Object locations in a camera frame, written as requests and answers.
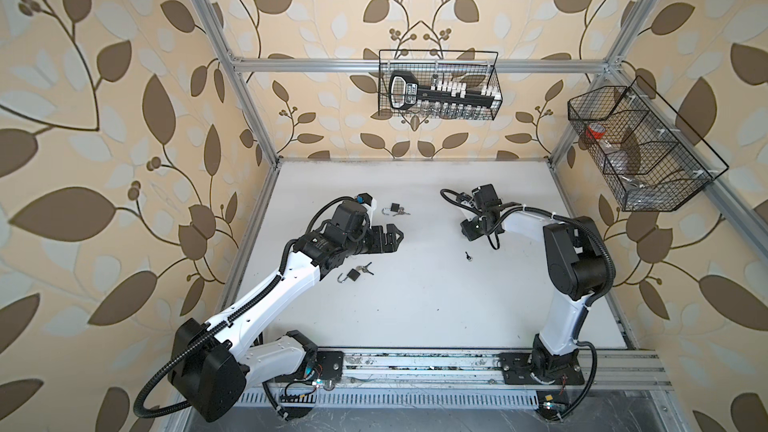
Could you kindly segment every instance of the red object in basket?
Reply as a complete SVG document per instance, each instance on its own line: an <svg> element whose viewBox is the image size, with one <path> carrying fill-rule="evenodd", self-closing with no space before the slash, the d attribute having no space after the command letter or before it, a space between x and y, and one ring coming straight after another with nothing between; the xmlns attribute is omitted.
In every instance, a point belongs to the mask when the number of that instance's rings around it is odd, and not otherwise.
<svg viewBox="0 0 768 432"><path fill-rule="evenodd" d="M595 140L600 140L605 135L605 127L603 127L601 124L590 124L587 127L586 133L588 137Z"/></svg>

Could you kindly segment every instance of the white work surface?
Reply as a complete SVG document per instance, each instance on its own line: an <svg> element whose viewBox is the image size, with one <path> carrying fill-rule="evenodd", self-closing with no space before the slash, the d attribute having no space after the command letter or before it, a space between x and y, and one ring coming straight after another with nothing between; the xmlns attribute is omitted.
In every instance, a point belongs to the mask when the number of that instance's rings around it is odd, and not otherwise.
<svg viewBox="0 0 768 432"><path fill-rule="evenodd" d="M291 303L265 339L298 329L321 347L530 348L554 292L544 243L512 232L499 235L497 251L486 238L469 242L459 227L461 209L439 194L485 184L504 202L567 214L543 162L284 163L239 296L277 268L285 243L301 236L322 206L368 192L378 201L373 225L392 222L405 235L399 250L349 257ZM383 215L391 202L411 215ZM374 275L336 281L368 262ZM592 307L580 338L599 348L625 348L604 298Z"/></svg>

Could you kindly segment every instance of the vent grille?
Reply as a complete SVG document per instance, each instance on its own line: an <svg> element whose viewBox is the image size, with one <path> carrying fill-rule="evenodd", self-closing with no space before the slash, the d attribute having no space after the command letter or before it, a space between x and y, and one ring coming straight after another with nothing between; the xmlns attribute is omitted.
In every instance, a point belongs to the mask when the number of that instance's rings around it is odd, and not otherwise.
<svg viewBox="0 0 768 432"><path fill-rule="evenodd" d="M260 388L246 390L236 406L269 407ZM318 390L297 402L293 407L324 408L452 408L452 409L536 409L535 390L450 390L403 391L396 389Z"/></svg>

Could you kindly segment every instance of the wall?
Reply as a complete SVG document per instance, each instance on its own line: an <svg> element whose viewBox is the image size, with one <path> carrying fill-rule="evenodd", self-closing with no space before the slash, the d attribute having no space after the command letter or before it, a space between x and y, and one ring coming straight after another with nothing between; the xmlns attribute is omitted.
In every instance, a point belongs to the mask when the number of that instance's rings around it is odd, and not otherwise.
<svg viewBox="0 0 768 432"><path fill-rule="evenodd" d="M768 0L661 0L646 27L625 66L680 108L730 164L721 180L765 218ZM673 213L629 214L580 147L558 173L576 212L604 233L614 293L692 427L768 430L766 265L703 194Z"/></svg>
<svg viewBox="0 0 768 432"><path fill-rule="evenodd" d="M600 59L632 0L211 0L240 56L362 58L363 49Z"/></svg>
<svg viewBox="0 0 768 432"><path fill-rule="evenodd" d="M188 0L0 2L0 430L148 430L266 164Z"/></svg>
<svg viewBox="0 0 768 432"><path fill-rule="evenodd" d="M501 74L495 120L440 120L379 111L370 76L259 72L248 79L279 155L320 159L546 157L565 128L566 101L587 86L582 74Z"/></svg>

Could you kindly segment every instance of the wire basket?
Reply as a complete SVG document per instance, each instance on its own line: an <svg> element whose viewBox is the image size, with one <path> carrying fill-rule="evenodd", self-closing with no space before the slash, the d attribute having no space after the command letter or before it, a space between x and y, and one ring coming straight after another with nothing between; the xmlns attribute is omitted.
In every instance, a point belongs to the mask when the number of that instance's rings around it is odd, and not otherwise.
<svg viewBox="0 0 768 432"><path fill-rule="evenodd" d="M498 53L436 52L379 51L379 114L494 120L504 100L496 74Z"/></svg>
<svg viewBox="0 0 768 432"><path fill-rule="evenodd" d="M651 109L647 101L653 98L669 109L674 126ZM629 87L604 86L569 100L568 120L626 212L677 210L728 170L723 158L641 76Z"/></svg>

